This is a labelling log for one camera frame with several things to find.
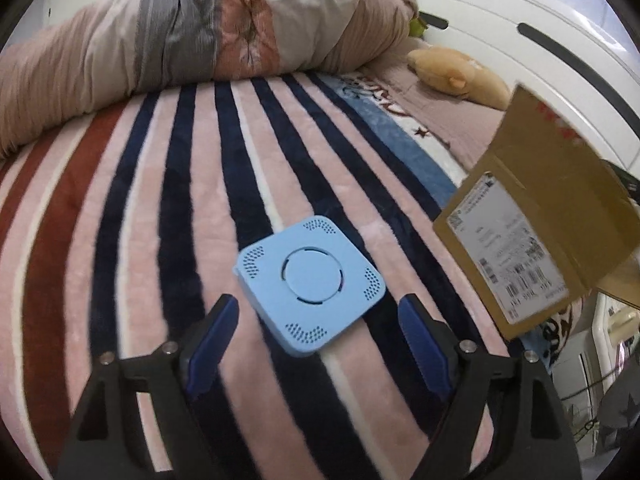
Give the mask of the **light blue square device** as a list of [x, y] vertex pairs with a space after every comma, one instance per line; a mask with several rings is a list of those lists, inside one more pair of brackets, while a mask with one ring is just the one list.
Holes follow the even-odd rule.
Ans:
[[318, 352], [386, 293], [380, 272], [323, 216], [242, 249], [234, 273], [274, 339], [296, 358]]

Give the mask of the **striped plush blanket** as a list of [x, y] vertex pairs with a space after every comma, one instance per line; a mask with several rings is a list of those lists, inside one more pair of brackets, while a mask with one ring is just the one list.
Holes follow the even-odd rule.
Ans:
[[204, 428], [240, 479], [405, 479], [442, 407], [397, 323], [415, 294], [462, 339], [506, 344], [433, 223], [500, 114], [361, 75], [298, 74], [137, 96], [1, 166], [1, 416], [47, 479], [96, 359], [180, 339], [246, 246], [320, 214], [382, 274], [382, 300], [306, 359], [247, 303]]

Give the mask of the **brown cardboard box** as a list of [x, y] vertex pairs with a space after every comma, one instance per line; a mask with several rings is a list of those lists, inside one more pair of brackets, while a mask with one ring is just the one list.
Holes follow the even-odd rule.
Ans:
[[546, 102], [515, 89], [434, 231], [506, 340], [590, 292], [639, 304], [639, 208]]

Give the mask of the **tan plush toy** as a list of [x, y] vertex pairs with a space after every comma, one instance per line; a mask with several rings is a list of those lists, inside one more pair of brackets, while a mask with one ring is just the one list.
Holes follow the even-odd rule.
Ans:
[[502, 78], [460, 51], [436, 46], [416, 49], [407, 54], [407, 62], [422, 84], [433, 90], [494, 110], [509, 106], [511, 90]]

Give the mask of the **white bed headboard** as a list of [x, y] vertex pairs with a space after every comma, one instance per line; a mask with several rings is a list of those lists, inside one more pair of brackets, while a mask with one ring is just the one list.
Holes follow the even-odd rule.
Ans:
[[435, 46], [529, 88], [605, 159], [639, 172], [639, 61], [559, 0], [416, 0]]

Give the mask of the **green plush toy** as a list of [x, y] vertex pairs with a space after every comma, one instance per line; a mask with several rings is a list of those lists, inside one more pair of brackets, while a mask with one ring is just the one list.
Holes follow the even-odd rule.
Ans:
[[419, 13], [409, 22], [409, 36], [412, 38], [423, 38], [427, 29], [428, 23], [422, 13]]

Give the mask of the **rolled pink grey quilt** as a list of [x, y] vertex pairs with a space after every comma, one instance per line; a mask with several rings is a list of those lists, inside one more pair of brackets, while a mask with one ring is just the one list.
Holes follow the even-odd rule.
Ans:
[[134, 94], [348, 73], [404, 41], [416, 0], [99, 0], [1, 55], [1, 153]]

